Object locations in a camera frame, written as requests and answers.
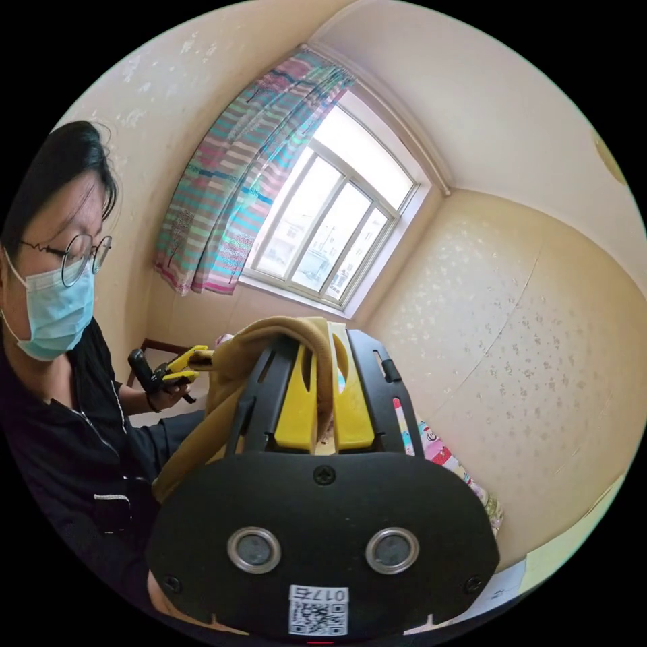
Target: window pane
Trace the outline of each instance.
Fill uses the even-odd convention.
[[[352,244],[346,259],[340,265],[337,274],[335,274],[335,278],[328,286],[326,290],[327,297],[336,301],[341,298],[350,279],[355,275],[386,223],[386,216],[378,209],[375,209],[364,227],[362,227],[357,240]]]
[[[283,212],[258,263],[259,270],[285,277],[290,263],[340,177],[339,171],[317,158]]]
[[[391,154],[339,106],[330,111],[314,138],[351,165],[394,209],[400,208],[412,181]]]
[[[292,280],[319,292],[371,201],[346,184],[317,229]]]
[[[311,148],[306,148],[303,151],[303,153],[301,153],[301,155],[299,156],[299,159],[295,163],[294,168],[292,169],[292,172],[288,176],[288,179],[281,187],[281,190],[278,192],[278,195],[276,196],[276,198],[274,198],[274,202],[272,203],[272,207],[270,208],[268,217],[265,219],[263,226],[258,232],[258,236],[256,236],[254,245],[251,248],[249,257],[247,258],[247,263],[245,264],[247,267],[251,267],[252,263],[254,262],[254,259],[256,258],[256,254],[258,253],[258,250],[261,244],[265,240],[265,237],[268,235],[268,231],[272,226],[272,223],[274,222],[274,219],[276,218],[276,215],[279,209],[281,209],[281,206],[285,202],[285,198],[288,195],[288,192],[292,189],[293,185],[297,181],[297,178],[299,177],[299,173],[301,173],[301,171],[303,170],[303,167],[308,163],[308,160],[312,157],[312,155],[313,155],[313,150]]]

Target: window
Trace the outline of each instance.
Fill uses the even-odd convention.
[[[344,96],[275,199],[244,275],[343,309],[419,186],[419,173],[405,169],[357,113],[388,128],[357,97]]]

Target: glass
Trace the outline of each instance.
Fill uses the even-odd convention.
[[[393,156],[357,121],[335,106],[314,139],[337,153],[399,210],[413,182]]]
[[[317,157],[283,211],[257,265],[262,272],[284,278],[341,173]]]
[[[335,301],[341,299],[344,290],[348,287],[348,283],[359,269],[387,222],[387,217],[379,209],[373,210],[356,241],[348,250],[348,254],[346,254],[346,258],[339,266],[334,279],[327,287],[326,296],[328,298]]]
[[[320,224],[292,281],[319,292],[371,205],[352,184],[346,184]]]
[[[313,150],[311,148],[305,148],[303,153],[301,153],[301,155],[299,156],[299,159],[297,160],[290,175],[288,176],[288,179],[284,182],[283,186],[281,187],[281,190],[278,192],[278,195],[274,198],[274,202],[272,203],[272,207],[270,207],[268,216],[265,219],[263,226],[260,228],[260,231],[258,232],[258,236],[256,236],[256,240],[254,240],[254,244],[253,244],[253,247],[251,248],[251,252],[247,257],[247,262],[245,263],[246,267],[250,268],[253,265],[254,259],[258,254],[258,250],[263,244],[265,237],[268,235],[268,231],[270,230],[272,223],[276,219],[277,213],[280,211],[281,207],[283,206],[283,203],[285,202],[285,199],[288,193],[290,192],[295,182],[297,181],[299,174],[305,168],[305,165],[309,162],[312,156],[313,156]]]
[[[96,274],[103,265],[108,252],[112,246],[112,236],[106,236],[96,247],[93,246],[93,238],[89,234],[75,236],[65,250],[63,258],[63,285],[72,287],[83,274],[92,258],[92,273]]]

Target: window sill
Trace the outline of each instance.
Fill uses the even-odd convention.
[[[314,301],[313,299],[308,299],[307,297],[302,297],[301,295],[296,295],[295,293],[289,292],[288,290],[282,290],[281,288],[277,288],[273,285],[263,283],[262,281],[252,278],[244,273],[241,274],[238,282],[247,288],[251,288],[252,290],[259,290],[260,292],[266,292],[268,294],[274,295],[275,297],[279,297],[280,299],[294,301],[308,308],[314,308],[315,310],[319,310],[328,315],[333,315],[340,319],[346,319],[348,321],[350,321],[351,319],[351,317],[349,317],[343,310],[324,305],[323,303],[319,303],[318,301]]]

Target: eyeglasses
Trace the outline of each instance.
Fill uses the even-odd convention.
[[[93,238],[89,234],[78,234],[67,246],[65,251],[53,249],[49,246],[32,245],[25,241],[20,241],[23,245],[28,245],[38,251],[46,251],[63,259],[61,264],[61,277],[63,285],[71,288],[83,274],[90,258],[92,258],[92,273],[96,274],[103,265],[110,248],[112,247],[112,236],[106,236],[98,245],[93,245]]]

